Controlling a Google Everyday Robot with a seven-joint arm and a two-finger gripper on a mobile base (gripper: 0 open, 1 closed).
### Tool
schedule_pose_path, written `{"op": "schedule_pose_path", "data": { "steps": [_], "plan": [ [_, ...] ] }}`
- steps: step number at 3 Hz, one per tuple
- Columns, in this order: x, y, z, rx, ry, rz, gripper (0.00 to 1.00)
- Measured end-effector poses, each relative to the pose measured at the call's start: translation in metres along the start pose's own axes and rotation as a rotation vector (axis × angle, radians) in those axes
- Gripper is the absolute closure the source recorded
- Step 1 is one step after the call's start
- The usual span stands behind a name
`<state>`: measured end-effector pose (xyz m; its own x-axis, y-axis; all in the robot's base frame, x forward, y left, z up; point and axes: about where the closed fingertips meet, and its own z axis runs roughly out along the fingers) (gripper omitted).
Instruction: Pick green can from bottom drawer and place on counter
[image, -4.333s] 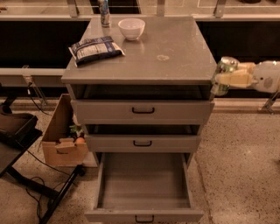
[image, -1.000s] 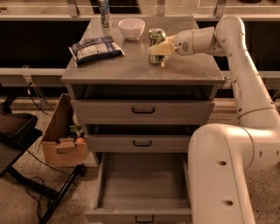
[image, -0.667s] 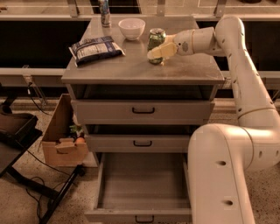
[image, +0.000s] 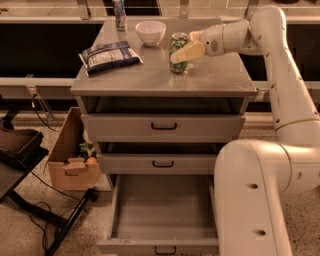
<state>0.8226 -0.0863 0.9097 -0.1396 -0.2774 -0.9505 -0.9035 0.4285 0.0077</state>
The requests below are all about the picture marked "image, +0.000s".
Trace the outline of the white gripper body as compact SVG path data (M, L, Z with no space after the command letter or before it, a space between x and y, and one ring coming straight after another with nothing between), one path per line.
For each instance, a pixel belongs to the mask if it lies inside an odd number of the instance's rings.
M200 41L204 44L207 56L219 56L225 53L223 46L224 27L224 24L213 25L202 32Z

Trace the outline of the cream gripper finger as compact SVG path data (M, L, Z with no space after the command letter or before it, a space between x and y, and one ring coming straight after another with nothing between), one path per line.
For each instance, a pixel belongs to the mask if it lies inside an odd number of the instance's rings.
M205 45L200 41L191 41L182 47L171 46L170 61L174 64L194 60L205 54Z
M190 33L189 33L190 40L191 40L191 41L199 41L202 33L203 33L203 30L198 30L198 31L192 31L192 32L190 32Z

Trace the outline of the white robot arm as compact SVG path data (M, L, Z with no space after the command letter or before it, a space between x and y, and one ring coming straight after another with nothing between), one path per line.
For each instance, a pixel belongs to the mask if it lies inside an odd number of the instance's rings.
M236 140L214 167L220 256L292 256L281 208L283 194L316 188L320 174L320 116L287 43L277 6L248 20L194 31L170 57L174 63L230 52L264 59L276 139Z

